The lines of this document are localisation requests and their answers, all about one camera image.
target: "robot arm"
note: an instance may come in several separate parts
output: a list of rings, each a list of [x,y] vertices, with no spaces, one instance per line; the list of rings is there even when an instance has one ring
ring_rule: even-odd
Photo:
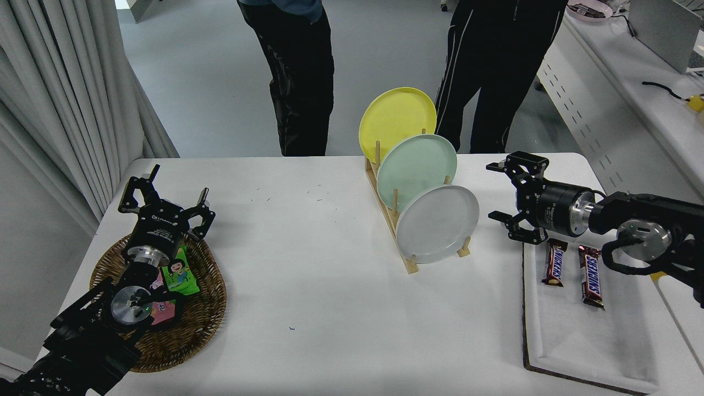
[[[493,211],[512,240],[537,245],[547,231],[578,237],[586,230],[603,235],[617,231],[615,241],[604,244],[604,264],[628,275],[662,271],[693,289],[704,308],[704,206],[652,194],[615,192],[600,201],[601,194],[587,187],[553,182],[543,177],[548,159],[517,151],[499,163],[486,166],[505,173],[516,187],[518,214]],[[526,220],[532,230],[522,228]],[[617,263],[612,254],[621,249],[648,264],[635,268]]]
[[[0,378],[0,395],[85,395],[93,389],[105,395],[139,361],[136,343],[146,331],[163,330],[180,319],[182,295],[152,290],[158,267],[176,256],[186,234],[205,237],[215,212],[208,208],[203,189],[192,208],[183,209],[161,199],[153,186],[159,169],[142,178],[130,178],[120,200],[119,211],[138,215],[137,224],[122,251],[125,270],[116,284],[107,278],[70,305],[52,322],[55,331],[44,341],[49,353],[13,383]],[[139,190],[144,205],[134,198]],[[202,217],[191,227],[189,220]],[[152,326],[153,302],[176,300],[176,315],[166,325]]]

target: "yellow plate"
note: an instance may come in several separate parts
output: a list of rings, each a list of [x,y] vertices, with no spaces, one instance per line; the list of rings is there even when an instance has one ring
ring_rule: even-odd
[[[377,140],[380,160],[401,140],[426,133],[435,133],[437,113],[433,101],[420,89],[401,87],[379,95],[367,107],[359,125],[359,145],[364,155],[376,163]]]

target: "gray curtain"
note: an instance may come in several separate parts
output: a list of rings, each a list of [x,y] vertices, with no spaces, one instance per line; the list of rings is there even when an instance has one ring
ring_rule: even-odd
[[[114,1],[0,0],[0,144],[87,231],[133,160],[178,156],[127,61]]]

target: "snickers bar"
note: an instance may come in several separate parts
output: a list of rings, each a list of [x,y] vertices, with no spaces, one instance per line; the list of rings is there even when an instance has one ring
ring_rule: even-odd
[[[567,251],[567,242],[551,238],[547,243],[548,251],[545,256],[545,279],[543,283],[546,285],[560,286],[562,285],[562,258]]]
[[[582,269],[582,302],[604,309],[599,283],[599,255],[601,250],[579,246],[579,267]]]

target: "dish rack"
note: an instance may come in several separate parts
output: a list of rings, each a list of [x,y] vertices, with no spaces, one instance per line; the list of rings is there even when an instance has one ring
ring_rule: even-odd
[[[377,190],[377,176],[379,175],[379,165],[381,163],[381,142],[379,140],[376,141],[376,151],[375,151],[375,160],[374,162],[370,161],[369,158],[366,156],[364,157],[364,168],[365,172],[367,173],[367,178],[369,179],[369,183],[372,185],[372,190],[374,190],[374,195],[377,198],[377,202],[379,202],[379,206],[382,208],[382,213],[384,214],[384,218],[386,219],[386,224],[389,226],[389,230],[391,231],[391,235],[394,237],[394,241],[396,241],[396,224],[398,223],[398,217],[401,215],[401,212],[398,211],[398,189],[394,189],[394,205],[393,207],[389,208],[387,207],[384,202],[382,201],[381,197],[379,196],[379,191]],[[445,176],[445,182],[444,184],[449,184],[450,183],[450,176],[447,175]],[[457,251],[457,255],[459,257],[464,257],[467,256],[470,253],[469,250],[469,245],[470,245],[470,240],[472,238],[470,236],[467,237],[465,240],[465,243],[462,245],[462,247]],[[416,273],[418,272],[418,264],[416,263],[416,256],[415,254],[411,256],[410,259],[407,259],[404,257],[400,252],[398,255],[401,257],[401,260],[403,260],[403,265],[406,267],[406,271],[410,275],[411,273]]]

